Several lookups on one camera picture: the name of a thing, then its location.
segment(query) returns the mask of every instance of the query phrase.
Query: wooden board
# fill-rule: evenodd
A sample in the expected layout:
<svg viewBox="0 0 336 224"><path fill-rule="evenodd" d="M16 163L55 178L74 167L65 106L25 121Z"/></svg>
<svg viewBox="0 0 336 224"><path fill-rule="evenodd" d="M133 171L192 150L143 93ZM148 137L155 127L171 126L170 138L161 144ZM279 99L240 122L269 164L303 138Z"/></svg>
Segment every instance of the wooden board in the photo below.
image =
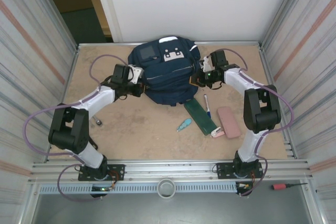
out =
<svg viewBox="0 0 336 224"><path fill-rule="evenodd" d="M79 57L68 90L66 102L84 97L96 87L88 75L89 66L99 55L114 54L127 61L133 46L84 46ZM202 57L219 49L218 46L199 46ZM243 55L247 61L248 74L256 81L267 83L256 46L230 46ZM226 53L230 63L243 63L233 53ZM102 58L93 68L93 75L99 80L113 73L113 58ZM183 105L170 107L158 105L146 95L140 98L129 96L106 106L97 117L102 120L99 127L93 120L90 135L99 146L99 151L109 159L232 159L241 146L246 127L243 121L243 97L232 87L223 85L219 90L199 88L196 99L205 107L203 94L207 94L213 121L220 125L216 114L221 106L231 107L242 135L236 139L225 136L211 138L204 136L195 122L181 132L176 128L190 115ZM273 133L266 138L260 152L266 158L287 158L282 133Z"/></svg>

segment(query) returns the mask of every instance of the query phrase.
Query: purple cable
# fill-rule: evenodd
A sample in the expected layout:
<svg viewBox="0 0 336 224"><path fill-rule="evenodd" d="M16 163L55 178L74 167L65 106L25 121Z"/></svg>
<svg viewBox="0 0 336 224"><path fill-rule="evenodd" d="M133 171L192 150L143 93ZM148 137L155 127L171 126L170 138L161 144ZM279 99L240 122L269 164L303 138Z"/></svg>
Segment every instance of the purple cable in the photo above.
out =
<svg viewBox="0 0 336 224"><path fill-rule="evenodd" d="M245 196L247 194L250 194L256 187L258 187L260 185L260 183L262 182L262 180L264 179L265 175L266 175L266 172L267 172L267 169L268 169L268 162L267 162L267 159L262 157L262 156L259 156L257 153L258 153L258 149L259 149L259 146L263 140L263 138L267 135L267 134L270 134L270 133L273 133L273 132L278 132L278 131L282 131L282 130L285 130L287 129L288 127L290 127L292 124L293 124L293 121L294 121L294 111L293 111L293 108L291 107L291 105L286 101L286 99L281 96L280 94L278 94L277 92L275 92L274 90L264 86L264 85L260 85L258 83L255 83L253 82L251 79L249 79L248 77L246 77L245 75L242 74L242 71L247 71L248 70L248 67L247 67L247 63L245 61L245 59L239 54L237 53L236 51L232 50L232 49L228 49L228 48L221 48L221 49L218 49L216 51L230 51L230 52L233 52L234 54L236 54L244 63L245 65L245 68L241 68L240 71L239 71L239 75L244 79L246 80L247 82L251 83L251 84L254 84L255 86L261 88L261 89L265 89L267 90L268 92L270 92L271 94L275 95L276 97L278 97L281 101L283 101L285 103L285 105L289 108L289 111L290 111L290 121L288 124L286 124L284 127L281 127L279 129L274 129L274 130L271 130L271 131L268 131L268 132L265 132L263 135L261 135L261 137L259 138L258 142L257 142L257 145L254 149L254 153L256 154L256 156L262 160L265 161L265 171L262 175L262 177L260 178L260 180L258 181L258 183L253 187L251 188L249 191L246 191L245 193L241 194L241 196Z"/></svg>
<svg viewBox="0 0 336 224"><path fill-rule="evenodd" d="M71 167L74 167L74 166L81 166L81 164L73 164L73 165L68 165L67 167L65 167L62 172L59 174L58 176L58 179L57 179L57 189L59 191L59 193L64 197L66 198L67 200L70 200L70 201L73 201L73 202L90 202L90 201L95 201L95 200L98 200L98 199L101 199L100 197L99 198L93 198L93 199L73 199L69 196L67 196L66 194L64 194L62 191L61 191L61 186L59 185L59 182L61 180L61 176L62 174L69 168Z"/></svg>
<svg viewBox="0 0 336 224"><path fill-rule="evenodd" d="M100 55L98 56L96 59L94 59L94 61L92 62L92 64L90 65L90 68L89 68L89 76L98 84L98 91L96 91L94 94L92 94L91 96L85 98L82 100L82 103L84 102L87 102L89 101L90 99L92 99L93 97L95 97L100 89L101 89L101 85L100 85L100 82L98 79L96 79L93 75L92 75L92 67L93 65L96 63L96 61L102 57L114 57L114 58L117 58L119 59L120 61L122 61L125 65L127 65L127 63L121 59L120 57L118 56L115 56L115 55ZM76 102L76 103L72 103L72 104L64 104L64 105L58 105L58 106L52 106L52 107L49 107L49 108L46 108L46 109L43 109L43 110L40 110L40 111L37 111L33 114L31 114L25 121L25 123L23 124L23 127L22 127L22 136L23 136L23 139L25 140L27 146L32 149L34 152L37 152L38 154L41 154L41 155L45 155L45 156L60 156L60 155L71 155L71 153L69 152L61 152L61 153L48 153L48 152L42 152L40 151L39 149L35 148L31 142L28 140L28 137L27 137L27 125L28 125L28 122L35 116L39 115L39 114L42 114L44 112L47 112L47 111L50 111L50 110L57 110L57 109L64 109L64 108L68 108L68 107L72 107L72 106L78 106L78 105L81 105L81 102ZM74 156L72 155L73 157L75 157L78 161L80 161L82 164L83 164L83 161L77 157L77 156Z"/></svg>

